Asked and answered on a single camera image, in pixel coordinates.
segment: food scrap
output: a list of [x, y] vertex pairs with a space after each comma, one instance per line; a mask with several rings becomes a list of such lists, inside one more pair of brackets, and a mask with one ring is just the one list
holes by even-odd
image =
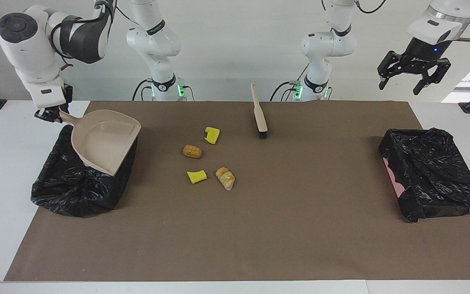
[[190, 177], [190, 181], [192, 181], [192, 184], [201, 182], [202, 180], [207, 179], [206, 173], [204, 171], [198, 171], [198, 172], [192, 172], [192, 171], [187, 171], [188, 177]]
[[233, 183], [235, 182], [235, 176], [229, 171], [229, 169], [226, 169], [225, 167], [221, 167], [220, 169], [217, 169], [215, 175], [221, 182], [222, 186], [228, 191], [231, 191], [231, 188], [233, 188]]
[[186, 145], [182, 150], [182, 153], [189, 158], [199, 159], [202, 156], [202, 150], [194, 145]]
[[204, 138], [208, 143], [215, 145], [217, 143], [217, 139], [219, 139], [220, 129], [207, 127], [204, 132], [207, 132], [207, 136]]

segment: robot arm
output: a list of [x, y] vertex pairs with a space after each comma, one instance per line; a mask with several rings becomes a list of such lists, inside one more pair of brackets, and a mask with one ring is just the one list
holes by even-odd
[[293, 101], [320, 99], [328, 85], [332, 68], [326, 58], [352, 54], [357, 46], [357, 39], [351, 32], [355, 0], [329, 0], [327, 6], [326, 22], [331, 31], [311, 33], [302, 40], [302, 52], [311, 64], [302, 81], [302, 95]]
[[[451, 66], [447, 58], [441, 58], [442, 54], [469, 24], [470, 0], [433, 0], [407, 29], [413, 38], [405, 52], [388, 52], [378, 66], [380, 89], [384, 89], [390, 78], [401, 73], [422, 75], [413, 89], [415, 95], [424, 87], [441, 82]], [[428, 71], [433, 67], [437, 68], [429, 75]]]
[[85, 63], [101, 60], [113, 21], [113, 0], [97, 0], [94, 18], [82, 20], [40, 5], [0, 19], [0, 46], [41, 110], [38, 117], [55, 121], [67, 102], [54, 51]]
[[173, 72], [168, 57], [181, 51], [179, 37], [168, 28], [157, 0], [131, 0], [134, 19], [140, 26], [126, 34], [128, 45], [144, 59], [153, 80], [152, 96], [156, 100], [185, 99], [183, 81]]

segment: yellow sponge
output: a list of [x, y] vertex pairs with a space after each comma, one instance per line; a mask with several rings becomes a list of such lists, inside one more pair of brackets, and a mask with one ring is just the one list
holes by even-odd
[[217, 143], [217, 139], [219, 139], [220, 129], [207, 127], [204, 132], [207, 132], [207, 136], [204, 138], [208, 143], [215, 145]]
[[190, 177], [190, 181], [192, 184], [201, 182], [202, 180], [207, 179], [206, 173], [204, 171], [198, 171], [196, 173], [192, 171], [187, 171], [188, 177]]

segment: dustpan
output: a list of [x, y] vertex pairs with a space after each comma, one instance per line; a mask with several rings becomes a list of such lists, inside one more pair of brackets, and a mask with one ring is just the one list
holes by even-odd
[[60, 111], [73, 125], [71, 142], [84, 165], [115, 175], [139, 134], [140, 123], [112, 110], [92, 111], [81, 118]]

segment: hand brush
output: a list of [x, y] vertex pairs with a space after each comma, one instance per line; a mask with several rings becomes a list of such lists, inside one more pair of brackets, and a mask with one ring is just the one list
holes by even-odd
[[262, 112], [262, 108], [259, 104], [259, 95], [257, 93], [257, 86], [254, 83], [251, 84], [251, 93], [253, 95], [253, 105], [254, 105], [253, 111], [255, 112], [255, 121], [257, 122], [259, 138], [266, 139], [267, 138], [266, 119], [264, 119], [264, 113]]

